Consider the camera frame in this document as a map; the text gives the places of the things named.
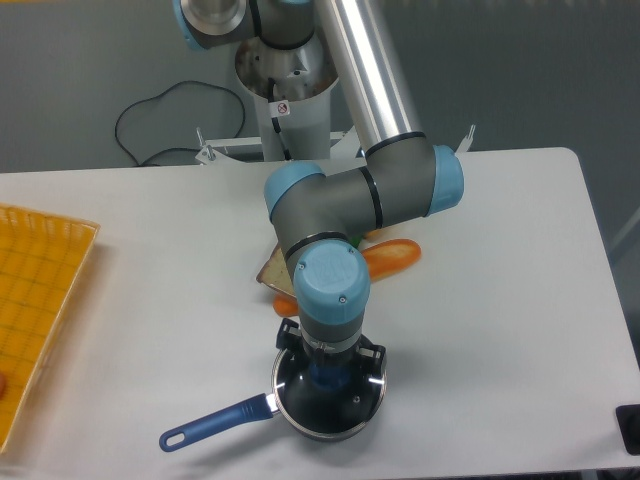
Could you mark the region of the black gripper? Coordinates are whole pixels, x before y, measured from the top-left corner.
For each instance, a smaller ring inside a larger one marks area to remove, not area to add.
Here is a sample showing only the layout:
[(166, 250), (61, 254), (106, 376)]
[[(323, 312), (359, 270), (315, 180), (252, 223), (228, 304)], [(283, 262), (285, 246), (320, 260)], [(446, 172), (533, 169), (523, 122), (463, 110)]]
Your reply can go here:
[(367, 377), (382, 380), (386, 374), (386, 349), (364, 334), (341, 342), (321, 341), (307, 332), (301, 334), (300, 325), (290, 318), (283, 318), (276, 335), (279, 361), (286, 354), (299, 354), (305, 367), (321, 372), (337, 372), (346, 369), (361, 369)]

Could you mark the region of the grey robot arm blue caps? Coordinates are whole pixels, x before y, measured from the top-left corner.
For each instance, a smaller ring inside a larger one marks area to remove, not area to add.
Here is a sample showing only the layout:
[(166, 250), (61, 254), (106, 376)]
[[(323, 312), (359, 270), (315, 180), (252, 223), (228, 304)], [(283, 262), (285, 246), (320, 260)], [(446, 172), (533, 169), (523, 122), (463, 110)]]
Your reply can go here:
[(292, 161), (267, 180), (269, 219), (293, 282), (300, 327), (280, 334), (319, 366), (384, 351), (361, 334), (370, 293), (367, 265), (351, 239), (456, 206), (464, 176), (455, 153), (426, 138), (397, 52), (374, 1), (178, 1), (176, 20), (193, 46), (256, 39), (296, 52), (317, 29), (328, 43), (364, 153), (363, 167), (326, 175)]

